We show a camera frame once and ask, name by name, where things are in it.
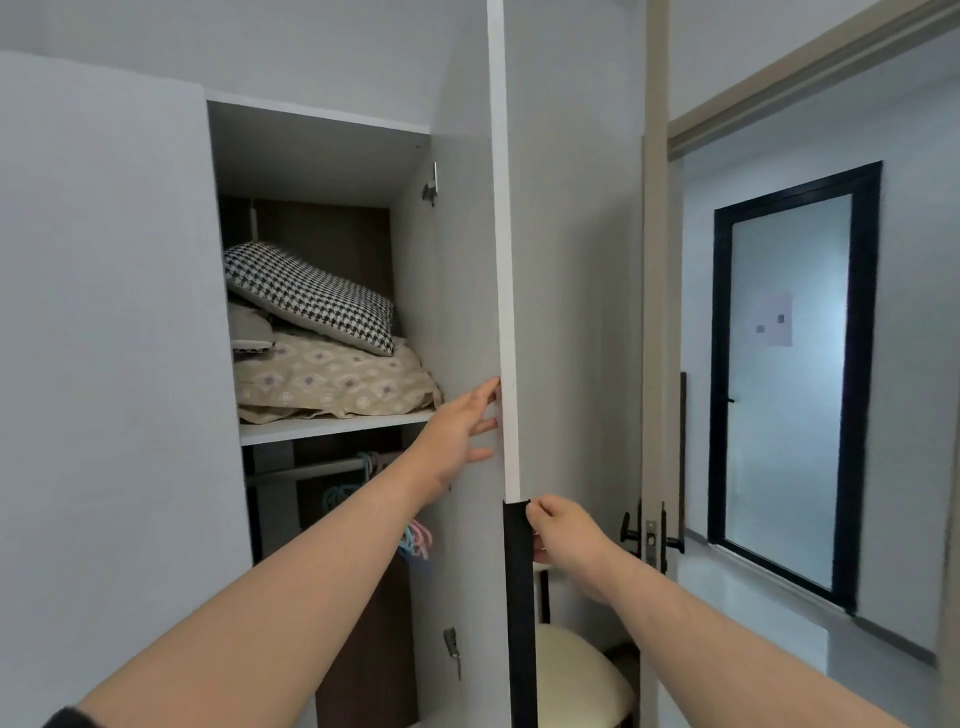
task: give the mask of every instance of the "stool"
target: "stool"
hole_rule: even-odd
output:
[[[540,572],[540,613],[549,620],[547,571]],[[600,650],[554,624],[537,625],[540,728],[618,728],[633,724],[636,696]]]

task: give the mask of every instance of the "clothes rail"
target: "clothes rail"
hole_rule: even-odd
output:
[[[402,452],[381,452],[378,457],[380,462],[389,465],[394,462]],[[254,473],[244,478],[248,488],[259,488],[262,485],[270,485],[290,480],[307,480],[312,477],[323,477],[324,475],[339,475],[341,473],[354,473],[362,471],[366,467],[362,457],[350,457],[346,460],[331,460],[326,463],[317,463],[316,465],[304,465],[300,468],[289,468],[282,471],[271,471],[268,473]]]

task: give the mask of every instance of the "door lock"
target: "door lock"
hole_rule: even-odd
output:
[[[640,504],[640,508],[637,512],[637,515],[642,519],[643,517],[643,504]],[[626,544],[628,541],[633,541],[636,543],[636,557],[643,559],[646,563],[651,566],[657,564],[657,536],[658,532],[661,535],[660,538],[660,571],[662,573],[667,572],[668,564],[666,560],[666,550],[668,548],[675,548],[680,553],[686,553],[686,540],[681,536],[681,538],[672,538],[666,536],[666,506],[661,505],[660,507],[660,523],[657,524],[656,521],[647,521],[644,524],[644,532],[641,534],[639,531],[634,531],[630,527],[630,513],[623,514],[623,521],[620,523],[620,543]]]

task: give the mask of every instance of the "door trim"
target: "door trim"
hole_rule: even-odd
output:
[[[710,385],[708,539],[853,614],[860,570],[867,414],[874,347],[876,266],[883,163],[801,184],[716,210],[713,249],[713,346]],[[775,212],[852,195],[847,334],[840,415],[833,575],[829,589],[726,538],[733,226]]]
[[[960,25],[960,0],[878,0],[670,122],[680,158]]]

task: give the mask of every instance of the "black and white checkered pillow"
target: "black and white checkered pillow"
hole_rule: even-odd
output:
[[[250,242],[224,254],[227,288],[284,321],[366,352],[393,356],[394,305],[273,245]]]

